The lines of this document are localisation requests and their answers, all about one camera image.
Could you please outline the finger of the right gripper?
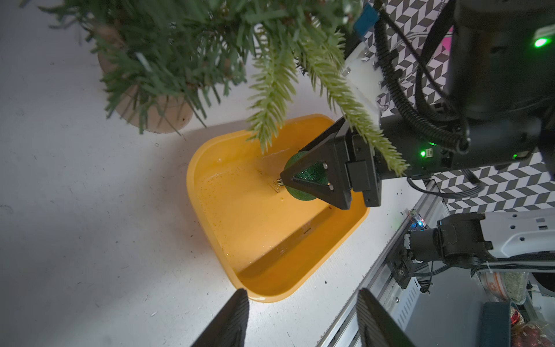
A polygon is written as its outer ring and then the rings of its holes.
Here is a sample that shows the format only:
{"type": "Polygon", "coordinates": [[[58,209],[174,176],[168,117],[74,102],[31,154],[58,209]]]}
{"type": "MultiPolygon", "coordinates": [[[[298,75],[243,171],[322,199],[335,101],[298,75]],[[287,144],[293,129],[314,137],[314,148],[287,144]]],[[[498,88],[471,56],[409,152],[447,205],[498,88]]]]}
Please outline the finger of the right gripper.
{"type": "Polygon", "coordinates": [[[349,159],[345,136],[348,127],[331,127],[305,145],[303,154],[280,173],[286,187],[312,195],[340,210],[351,208],[349,159]]]}
{"type": "Polygon", "coordinates": [[[334,152],[347,152],[347,134],[349,123],[345,117],[341,117],[332,126],[305,146],[306,151],[329,150],[334,152]]]}

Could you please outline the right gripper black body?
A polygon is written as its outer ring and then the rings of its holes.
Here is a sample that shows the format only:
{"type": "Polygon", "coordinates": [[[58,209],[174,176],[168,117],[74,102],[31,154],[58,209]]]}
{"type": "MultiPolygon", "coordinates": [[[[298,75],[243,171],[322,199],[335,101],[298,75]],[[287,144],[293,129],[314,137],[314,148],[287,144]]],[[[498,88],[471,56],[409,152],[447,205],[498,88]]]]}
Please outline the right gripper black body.
{"type": "MultiPolygon", "coordinates": [[[[462,168],[455,153],[419,137],[399,115],[381,119],[381,126],[385,137],[408,164],[407,177],[426,179],[435,173],[462,168]]],[[[396,173],[388,169],[384,156],[378,150],[372,150],[356,130],[349,130],[345,141],[349,152],[346,169],[351,189],[363,194],[366,206],[380,206],[382,182],[396,178],[396,173]]]]}

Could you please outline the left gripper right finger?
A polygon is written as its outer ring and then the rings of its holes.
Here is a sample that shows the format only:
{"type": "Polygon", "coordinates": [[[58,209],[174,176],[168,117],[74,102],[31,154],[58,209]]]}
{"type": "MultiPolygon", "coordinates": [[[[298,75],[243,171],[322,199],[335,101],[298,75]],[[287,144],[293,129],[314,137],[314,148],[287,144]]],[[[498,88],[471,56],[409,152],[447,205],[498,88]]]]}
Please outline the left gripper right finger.
{"type": "Polygon", "coordinates": [[[356,313],[362,346],[414,347],[370,290],[358,291],[356,313]]]}

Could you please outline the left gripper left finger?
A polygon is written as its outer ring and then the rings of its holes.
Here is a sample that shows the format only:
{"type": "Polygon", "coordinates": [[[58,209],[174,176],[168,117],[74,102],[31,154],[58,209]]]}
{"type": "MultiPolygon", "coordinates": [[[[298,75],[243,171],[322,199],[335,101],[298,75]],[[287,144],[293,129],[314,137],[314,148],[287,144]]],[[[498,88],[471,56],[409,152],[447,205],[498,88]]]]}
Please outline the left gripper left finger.
{"type": "Polygon", "coordinates": [[[246,339],[248,319],[248,293],[245,289],[238,289],[192,346],[242,347],[246,339]]]}

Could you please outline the green glitter ball ornament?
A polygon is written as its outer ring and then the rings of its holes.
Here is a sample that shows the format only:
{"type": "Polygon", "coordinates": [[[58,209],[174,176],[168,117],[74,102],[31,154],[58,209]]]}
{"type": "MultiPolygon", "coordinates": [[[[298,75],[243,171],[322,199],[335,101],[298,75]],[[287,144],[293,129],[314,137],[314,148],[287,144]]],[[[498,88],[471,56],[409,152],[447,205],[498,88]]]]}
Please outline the green glitter ball ornament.
{"type": "MultiPolygon", "coordinates": [[[[301,151],[296,153],[292,156],[286,163],[285,169],[288,169],[294,163],[296,163],[299,159],[303,158],[308,152],[301,151]]],[[[303,170],[302,172],[298,173],[296,177],[310,181],[316,182],[318,184],[328,185],[328,176],[324,166],[321,163],[317,163],[309,168],[303,170]]],[[[286,186],[287,191],[293,196],[294,198],[301,200],[301,201],[312,201],[315,200],[316,197],[314,195],[310,195],[309,193],[302,192],[301,190],[294,189],[291,187],[286,186]]]]}

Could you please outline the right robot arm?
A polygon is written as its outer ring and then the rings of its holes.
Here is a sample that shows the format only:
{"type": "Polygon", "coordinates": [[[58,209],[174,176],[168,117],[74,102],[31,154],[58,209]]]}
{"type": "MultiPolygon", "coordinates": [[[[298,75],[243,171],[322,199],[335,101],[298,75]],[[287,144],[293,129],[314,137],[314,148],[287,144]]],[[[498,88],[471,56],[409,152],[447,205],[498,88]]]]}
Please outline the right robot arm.
{"type": "MultiPolygon", "coordinates": [[[[397,113],[382,128],[408,164],[407,181],[459,170],[477,195],[473,169],[503,169],[542,155],[554,171],[553,1],[448,1],[421,52],[410,102],[394,70],[386,30],[395,24],[376,1],[377,59],[397,113]]],[[[553,273],[554,210],[458,213],[426,228],[416,222],[387,257],[399,286],[423,278],[427,263],[471,273],[553,273]]]]}

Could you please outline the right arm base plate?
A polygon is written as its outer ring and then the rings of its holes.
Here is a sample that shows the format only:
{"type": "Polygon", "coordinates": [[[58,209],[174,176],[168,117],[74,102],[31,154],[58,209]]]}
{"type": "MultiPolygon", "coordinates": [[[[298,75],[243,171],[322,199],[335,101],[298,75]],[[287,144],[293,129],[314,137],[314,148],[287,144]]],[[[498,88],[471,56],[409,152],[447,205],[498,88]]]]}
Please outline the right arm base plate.
{"type": "Polygon", "coordinates": [[[393,244],[386,263],[397,284],[406,289],[416,279],[428,291],[432,284],[434,261],[439,260],[438,235],[417,210],[408,212],[407,224],[393,244]]]}

